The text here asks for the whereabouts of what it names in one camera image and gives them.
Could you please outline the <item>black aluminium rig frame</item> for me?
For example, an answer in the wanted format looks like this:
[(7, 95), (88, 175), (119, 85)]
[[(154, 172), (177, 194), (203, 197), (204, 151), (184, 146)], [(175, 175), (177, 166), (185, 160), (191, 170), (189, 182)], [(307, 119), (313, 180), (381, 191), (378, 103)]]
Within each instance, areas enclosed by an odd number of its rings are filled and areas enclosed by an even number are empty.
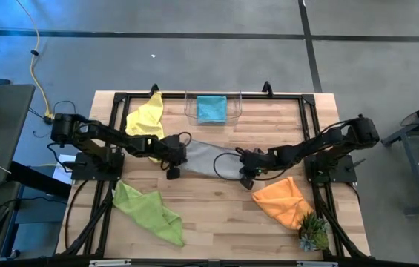
[[(191, 125), (184, 114), (182, 91), (166, 91), (162, 98), (161, 123), (166, 134), (229, 148), (297, 144), (338, 118), (330, 93), (246, 92), (242, 115), (229, 126)], [(141, 192), (160, 192), (163, 202), (182, 218), (185, 246), (161, 240), (112, 208), (97, 221), (84, 245), (67, 254), (66, 247), (84, 230), (108, 190), (107, 183), (91, 180), (71, 189), (73, 205), (69, 221), (62, 226), (55, 264), (88, 266), (91, 260), (131, 259), (132, 266), (260, 267), (295, 266), (299, 260), (350, 260), (347, 248), (334, 234), (329, 235), (328, 251), (304, 252), (297, 232), (266, 216), (238, 182), (193, 173), (168, 180), (158, 164), (133, 156), (125, 157), (121, 179)]]

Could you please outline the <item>clear plastic bin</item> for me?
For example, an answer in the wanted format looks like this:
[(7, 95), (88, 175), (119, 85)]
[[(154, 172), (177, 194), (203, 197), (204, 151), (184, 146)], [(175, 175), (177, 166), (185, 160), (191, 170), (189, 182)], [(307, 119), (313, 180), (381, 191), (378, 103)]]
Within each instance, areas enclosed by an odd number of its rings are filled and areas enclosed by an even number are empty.
[[(227, 98), (227, 117), (226, 123), (203, 123), (197, 121), (197, 97), (198, 96), (225, 96)], [(226, 92), (185, 92), (184, 114), (186, 115), (191, 125), (198, 126), (229, 126), (235, 125), (242, 115), (242, 94), (240, 92), (226, 93)]]

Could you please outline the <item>orange microfiber towel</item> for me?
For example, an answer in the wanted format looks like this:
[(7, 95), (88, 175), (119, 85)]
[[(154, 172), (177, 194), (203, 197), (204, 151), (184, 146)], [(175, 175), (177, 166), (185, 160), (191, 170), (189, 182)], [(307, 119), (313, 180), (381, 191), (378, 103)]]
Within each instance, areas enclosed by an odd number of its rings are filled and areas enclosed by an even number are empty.
[(293, 177), (286, 177), (251, 194), (253, 201), (272, 219), (291, 230), (299, 230), (314, 209), (305, 200)]

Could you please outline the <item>yellow microfiber towel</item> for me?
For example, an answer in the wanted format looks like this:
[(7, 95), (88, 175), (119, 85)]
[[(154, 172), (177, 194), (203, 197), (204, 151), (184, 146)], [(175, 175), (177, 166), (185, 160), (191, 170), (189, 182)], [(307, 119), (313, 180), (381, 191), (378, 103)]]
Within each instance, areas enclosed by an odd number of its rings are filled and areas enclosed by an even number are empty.
[(127, 115), (125, 133), (128, 135), (154, 135), (158, 139), (163, 139), (165, 134), (160, 122), (163, 111), (162, 94), (157, 92), (145, 104)]

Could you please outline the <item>green microfiber towel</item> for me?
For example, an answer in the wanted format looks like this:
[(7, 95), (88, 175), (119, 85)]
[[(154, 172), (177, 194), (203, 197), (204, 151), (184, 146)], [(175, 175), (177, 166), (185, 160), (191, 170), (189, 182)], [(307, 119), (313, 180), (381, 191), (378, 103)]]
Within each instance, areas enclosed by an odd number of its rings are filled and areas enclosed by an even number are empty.
[(113, 205), (137, 225), (173, 245), (184, 247), (182, 218), (167, 208), (159, 191), (143, 194), (118, 181), (113, 192)]

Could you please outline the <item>white metal bracket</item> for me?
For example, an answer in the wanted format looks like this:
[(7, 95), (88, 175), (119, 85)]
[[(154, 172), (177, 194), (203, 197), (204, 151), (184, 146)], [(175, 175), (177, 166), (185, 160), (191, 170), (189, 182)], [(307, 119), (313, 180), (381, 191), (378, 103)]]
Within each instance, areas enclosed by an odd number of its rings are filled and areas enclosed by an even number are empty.
[(128, 267), (131, 266), (131, 259), (102, 259), (91, 260), (88, 267)]
[(339, 267), (336, 262), (299, 260), (296, 267)]

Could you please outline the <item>white paper sheet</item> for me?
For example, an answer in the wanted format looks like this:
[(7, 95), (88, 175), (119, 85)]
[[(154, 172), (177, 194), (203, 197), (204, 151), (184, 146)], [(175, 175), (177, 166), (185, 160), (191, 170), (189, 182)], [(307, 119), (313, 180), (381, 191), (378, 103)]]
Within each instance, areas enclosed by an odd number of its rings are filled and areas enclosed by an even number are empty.
[[(64, 162), (74, 162), (76, 159), (75, 155), (65, 155), (61, 154), (59, 156), (59, 161)], [(53, 176), (55, 180), (63, 182), (68, 185), (73, 185), (75, 182), (71, 179), (72, 171), (70, 169), (65, 170), (60, 164), (57, 164), (54, 168)]]

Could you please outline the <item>teal microfiber towel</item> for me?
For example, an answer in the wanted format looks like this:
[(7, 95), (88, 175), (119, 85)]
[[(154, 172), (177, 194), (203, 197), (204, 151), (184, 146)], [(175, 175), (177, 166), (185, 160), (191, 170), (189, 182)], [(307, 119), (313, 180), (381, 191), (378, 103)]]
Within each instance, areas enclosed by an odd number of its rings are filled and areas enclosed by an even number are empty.
[(227, 98), (225, 96), (198, 96), (197, 121), (203, 123), (226, 123)]

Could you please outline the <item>grey side desk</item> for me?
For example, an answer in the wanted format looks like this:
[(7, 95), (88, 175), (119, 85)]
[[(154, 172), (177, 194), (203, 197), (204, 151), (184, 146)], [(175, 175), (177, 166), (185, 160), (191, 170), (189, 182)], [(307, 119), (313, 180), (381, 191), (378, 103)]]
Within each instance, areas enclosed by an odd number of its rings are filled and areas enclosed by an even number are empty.
[[(0, 85), (0, 166), (8, 169), (33, 98), (33, 85)], [(8, 173), (0, 169), (0, 185)]]

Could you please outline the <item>black angled bar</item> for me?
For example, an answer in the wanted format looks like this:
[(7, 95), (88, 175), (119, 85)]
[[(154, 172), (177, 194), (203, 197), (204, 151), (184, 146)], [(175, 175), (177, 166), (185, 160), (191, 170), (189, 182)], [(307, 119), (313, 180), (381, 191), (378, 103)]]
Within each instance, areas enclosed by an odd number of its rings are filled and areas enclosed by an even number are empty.
[(8, 182), (19, 182), (36, 190), (57, 197), (69, 197), (71, 186), (57, 179), (42, 174), (32, 168), (12, 161), (7, 175)]

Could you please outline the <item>grey microfiber towel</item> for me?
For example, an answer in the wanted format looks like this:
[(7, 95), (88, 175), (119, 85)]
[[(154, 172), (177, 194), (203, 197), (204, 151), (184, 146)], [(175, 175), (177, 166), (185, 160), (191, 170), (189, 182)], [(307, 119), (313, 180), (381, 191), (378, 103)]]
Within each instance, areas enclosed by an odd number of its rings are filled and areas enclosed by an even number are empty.
[(193, 139), (186, 147), (187, 162), (180, 165), (184, 171), (218, 177), (226, 180), (240, 180), (243, 164), (240, 155), (230, 148), (224, 148)]

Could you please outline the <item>small potted succulent plant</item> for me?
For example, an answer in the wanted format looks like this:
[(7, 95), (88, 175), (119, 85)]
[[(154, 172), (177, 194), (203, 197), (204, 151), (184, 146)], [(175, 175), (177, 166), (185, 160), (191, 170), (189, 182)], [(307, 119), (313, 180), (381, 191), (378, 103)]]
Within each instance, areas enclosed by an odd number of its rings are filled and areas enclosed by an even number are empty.
[(315, 212), (308, 213), (300, 221), (298, 237), (304, 252), (326, 250), (329, 247), (328, 222)]

